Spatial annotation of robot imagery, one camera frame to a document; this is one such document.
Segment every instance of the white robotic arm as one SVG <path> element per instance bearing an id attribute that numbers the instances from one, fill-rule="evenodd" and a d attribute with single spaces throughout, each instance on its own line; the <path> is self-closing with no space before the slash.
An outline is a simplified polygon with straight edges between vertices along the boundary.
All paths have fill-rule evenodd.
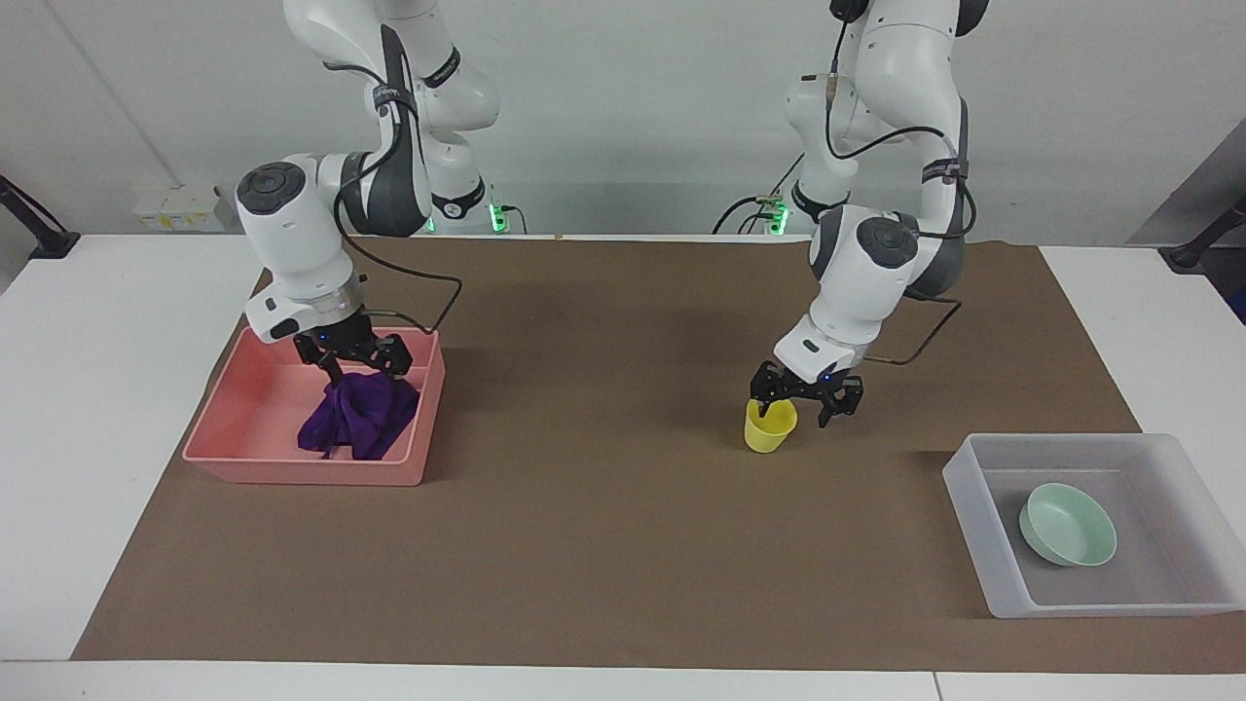
<path id="1" fill-rule="evenodd" d="M 492 228 L 488 187 L 455 131 L 492 125 L 497 91 L 450 42 L 436 0 L 285 0 L 284 9 L 325 67 L 369 78 L 365 100 L 381 143 L 375 152 L 289 156 L 243 177 L 239 218 L 273 273 L 247 319 L 267 342 L 294 337 L 304 361 L 326 370 L 343 357 L 402 375 L 406 349 L 396 335 L 373 334 L 341 237 L 407 237 L 437 212 Z"/>
<path id="2" fill-rule="evenodd" d="M 806 157 L 786 204 L 790 225 L 815 227 L 809 261 L 821 290 L 775 345 L 785 369 L 768 362 L 754 376 L 750 395 L 763 413 L 792 397 L 822 402 L 821 426 L 854 413 L 862 388 L 849 371 L 901 296 L 934 298 L 961 274 L 968 113 L 952 81 L 952 42 L 958 26 L 963 34 L 977 25 L 986 0 L 963 2 L 832 2 L 845 21 L 832 72 L 802 77 L 787 97 Z M 901 137 L 922 158 L 921 213 L 849 204 L 851 156 Z M 850 152 L 850 141 L 868 143 Z"/>

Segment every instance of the pink tray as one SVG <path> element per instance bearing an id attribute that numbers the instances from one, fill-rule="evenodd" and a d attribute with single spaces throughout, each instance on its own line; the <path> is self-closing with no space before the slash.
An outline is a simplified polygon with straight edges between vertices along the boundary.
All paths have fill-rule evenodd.
<path id="1" fill-rule="evenodd" d="M 424 479 L 432 422 L 446 377 L 437 334 L 412 327 L 379 327 L 397 332 L 411 350 L 406 375 L 420 392 L 415 420 L 380 461 L 353 461 L 350 448 L 328 459 L 302 451 L 299 427 L 324 398 L 324 371 L 299 362 L 294 344 L 265 345 L 244 327 L 224 371 L 182 451 L 188 462 L 226 482 L 258 484 L 356 484 L 411 487 Z M 341 364 L 349 372 L 374 372 Z"/>

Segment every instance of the brown tabletop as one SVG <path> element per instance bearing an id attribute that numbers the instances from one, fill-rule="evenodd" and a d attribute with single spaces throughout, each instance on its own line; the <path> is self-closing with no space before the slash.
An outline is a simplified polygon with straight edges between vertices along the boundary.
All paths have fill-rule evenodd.
<path id="1" fill-rule="evenodd" d="M 771 456 L 748 380 L 807 308 L 804 245 L 369 240 L 467 289 L 416 488 L 226 484 L 173 458 L 75 659 L 1246 672 L 1246 615 L 1003 621 L 942 483 L 968 433 L 1136 432 L 1035 248 Z M 447 291 L 364 263 L 369 301 Z M 905 301 L 903 356 L 944 309 Z"/>

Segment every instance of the purple cloth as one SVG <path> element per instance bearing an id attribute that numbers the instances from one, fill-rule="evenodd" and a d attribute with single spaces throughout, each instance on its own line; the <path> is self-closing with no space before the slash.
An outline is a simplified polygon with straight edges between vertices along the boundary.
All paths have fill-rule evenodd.
<path id="1" fill-rule="evenodd" d="M 355 461 L 380 461 L 415 418 L 420 393 L 384 374 L 346 374 L 338 387 L 324 388 L 324 401 L 299 430 L 299 448 L 320 451 L 350 446 Z"/>

